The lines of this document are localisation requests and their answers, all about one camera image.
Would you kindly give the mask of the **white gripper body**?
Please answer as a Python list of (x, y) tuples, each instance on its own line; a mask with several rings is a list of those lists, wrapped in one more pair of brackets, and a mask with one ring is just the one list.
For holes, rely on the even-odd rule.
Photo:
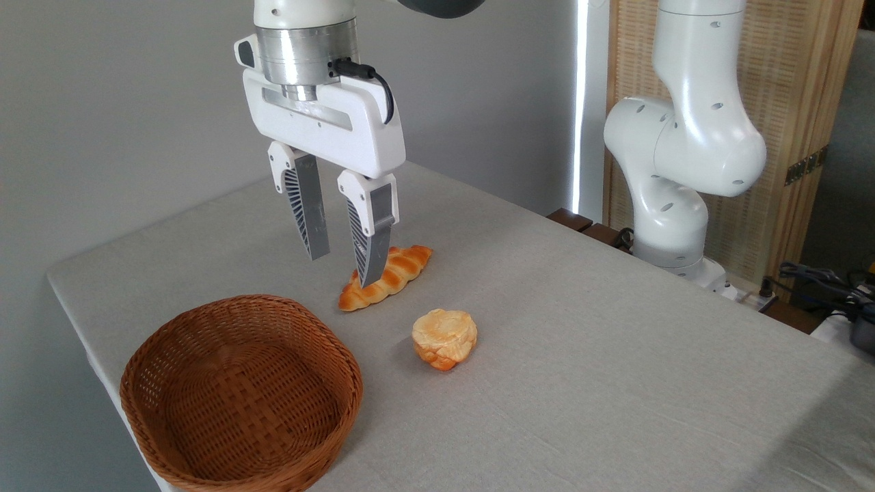
[(243, 86), (263, 136), (369, 178), (384, 176), (406, 160), (400, 114), (394, 112), (385, 124), (387, 97), (379, 82), (342, 76), (317, 86), (314, 102), (287, 98), (252, 69), (243, 70)]

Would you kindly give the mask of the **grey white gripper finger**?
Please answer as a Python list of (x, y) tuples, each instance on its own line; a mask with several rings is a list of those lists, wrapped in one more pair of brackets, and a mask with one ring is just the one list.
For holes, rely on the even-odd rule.
[(396, 178), (343, 170), (338, 189), (347, 199), (360, 286), (365, 288), (381, 279), (390, 254), (391, 227), (399, 221)]
[(287, 197), (310, 259), (328, 255), (330, 244), (318, 160), (312, 154), (278, 141), (271, 142), (268, 156), (274, 187)]

